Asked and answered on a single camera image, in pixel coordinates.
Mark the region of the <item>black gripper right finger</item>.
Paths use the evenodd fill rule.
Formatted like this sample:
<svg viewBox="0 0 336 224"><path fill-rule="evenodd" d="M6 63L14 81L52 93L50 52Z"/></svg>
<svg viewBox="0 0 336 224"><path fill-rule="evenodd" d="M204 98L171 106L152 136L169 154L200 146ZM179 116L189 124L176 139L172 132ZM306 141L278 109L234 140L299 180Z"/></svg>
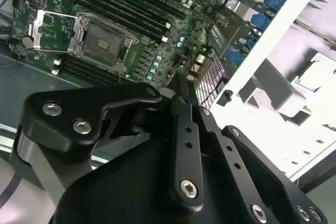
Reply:
<svg viewBox="0 0 336 224"><path fill-rule="evenodd" d="M201 130L201 148L223 174L233 196L231 223L327 223L322 211L247 136L229 125L220 129L198 105L194 85L188 97Z"/></svg>

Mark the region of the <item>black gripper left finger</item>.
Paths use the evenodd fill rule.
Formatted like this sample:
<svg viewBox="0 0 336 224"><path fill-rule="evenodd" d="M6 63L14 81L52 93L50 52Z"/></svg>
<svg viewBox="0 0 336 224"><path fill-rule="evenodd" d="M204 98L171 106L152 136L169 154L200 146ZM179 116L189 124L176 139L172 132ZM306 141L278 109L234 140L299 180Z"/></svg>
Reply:
<svg viewBox="0 0 336 224"><path fill-rule="evenodd" d="M188 81L176 76L165 92L133 83L34 93L24 102L17 155L58 205L88 173L141 144L167 142L170 186L188 208L199 210L200 135Z"/></svg>

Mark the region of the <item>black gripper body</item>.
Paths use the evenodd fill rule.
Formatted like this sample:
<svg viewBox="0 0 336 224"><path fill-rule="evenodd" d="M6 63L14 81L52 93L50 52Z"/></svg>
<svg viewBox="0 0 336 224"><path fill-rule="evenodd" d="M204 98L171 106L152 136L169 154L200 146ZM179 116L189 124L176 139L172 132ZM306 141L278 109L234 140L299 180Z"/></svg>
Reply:
<svg viewBox="0 0 336 224"><path fill-rule="evenodd" d="M187 207L170 186L168 143L149 142L74 182L53 223L231 223L233 196L216 163L201 157L204 188L199 210Z"/></svg>

